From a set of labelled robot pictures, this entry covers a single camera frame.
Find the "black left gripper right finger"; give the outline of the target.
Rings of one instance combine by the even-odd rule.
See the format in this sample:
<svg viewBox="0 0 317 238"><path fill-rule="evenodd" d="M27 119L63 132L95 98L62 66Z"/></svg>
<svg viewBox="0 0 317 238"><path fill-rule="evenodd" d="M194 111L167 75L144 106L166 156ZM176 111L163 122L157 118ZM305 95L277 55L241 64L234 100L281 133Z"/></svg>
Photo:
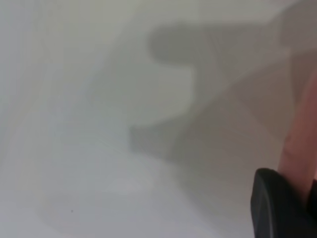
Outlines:
<svg viewBox="0 0 317 238"><path fill-rule="evenodd" d="M312 217L317 217L317 181L314 180L307 202L307 211Z"/></svg>

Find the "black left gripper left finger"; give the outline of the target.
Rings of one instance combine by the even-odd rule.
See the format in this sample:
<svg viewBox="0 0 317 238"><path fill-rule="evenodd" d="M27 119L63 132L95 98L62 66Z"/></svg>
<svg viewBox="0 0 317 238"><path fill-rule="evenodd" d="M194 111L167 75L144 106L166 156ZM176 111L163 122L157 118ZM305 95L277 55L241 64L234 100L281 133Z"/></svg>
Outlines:
<svg viewBox="0 0 317 238"><path fill-rule="evenodd" d="M317 236L317 218L308 213L291 185L271 169L256 170L251 216L256 238Z"/></svg>

